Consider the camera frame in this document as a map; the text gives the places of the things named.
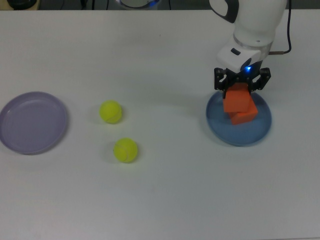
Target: blue plate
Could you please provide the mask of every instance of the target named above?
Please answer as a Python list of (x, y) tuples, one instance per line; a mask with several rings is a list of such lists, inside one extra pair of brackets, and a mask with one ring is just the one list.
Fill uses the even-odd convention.
[(261, 141), (269, 132), (272, 116), (264, 99), (257, 93), (251, 94), (258, 115), (251, 122), (233, 125), (228, 113), (224, 112), (223, 95), (216, 92), (206, 106), (206, 119), (211, 130), (224, 142), (234, 146), (249, 146)]
[(20, 154), (39, 154), (53, 147), (67, 127), (67, 110), (55, 96), (28, 92), (0, 112), (0, 141)]

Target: white tabletop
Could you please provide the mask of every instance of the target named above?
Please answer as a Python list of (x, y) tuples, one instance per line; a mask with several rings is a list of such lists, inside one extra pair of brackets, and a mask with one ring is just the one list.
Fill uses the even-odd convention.
[[(273, 50), (286, 50), (287, 14)], [(55, 148), (0, 145), (2, 240), (255, 240), (320, 237), (320, 11), (292, 13), (292, 53), (269, 56), (259, 94), (266, 139), (233, 147), (205, 109), (233, 25), (211, 11), (0, 12), (0, 107), (25, 92), (60, 98)], [(123, 121), (101, 122), (120, 102)], [(137, 141), (135, 163), (113, 156)]]

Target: background object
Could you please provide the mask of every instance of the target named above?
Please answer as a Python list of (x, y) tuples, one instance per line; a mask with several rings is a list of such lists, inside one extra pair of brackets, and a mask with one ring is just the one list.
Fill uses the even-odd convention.
[[(80, 0), (64, 0), (64, 10), (81, 10)], [(63, 0), (41, 0), (41, 10), (59, 10)], [(209, 10), (209, 0), (170, 0), (172, 10)], [(91, 10), (92, 0), (88, 0), (84, 10)], [(95, 10), (105, 10), (107, 7), (107, 0), (95, 0)], [(319, 0), (292, 0), (293, 9), (319, 9)], [(115, 3), (115, 0), (109, 0), (109, 10), (121, 10)], [(158, 7), (159, 10), (169, 10), (169, 1), (162, 0)]]

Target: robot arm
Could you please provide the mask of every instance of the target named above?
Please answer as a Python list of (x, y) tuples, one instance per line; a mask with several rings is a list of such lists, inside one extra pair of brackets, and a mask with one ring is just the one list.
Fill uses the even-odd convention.
[[(248, 83), (250, 93), (263, 89), (271, 75), (268, 68), (260, 67), (269, 55), (287, 0), (210, 0), (210, 5), (235, 25), (233, 36), (217, 54), (226, 69), (215, 69), (215, 89), (226, 92), (234, 82)], [(259, 75), (261, 78), (253, 83)]]

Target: purple plate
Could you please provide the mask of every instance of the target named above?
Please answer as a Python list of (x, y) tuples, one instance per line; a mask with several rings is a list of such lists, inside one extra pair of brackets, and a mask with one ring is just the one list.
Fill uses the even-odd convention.
[(63, 103), (45, 92), (12, 99), (0, 112), (0, 141), (20, 154), (39, 154), (53, 147), (67, 128)]

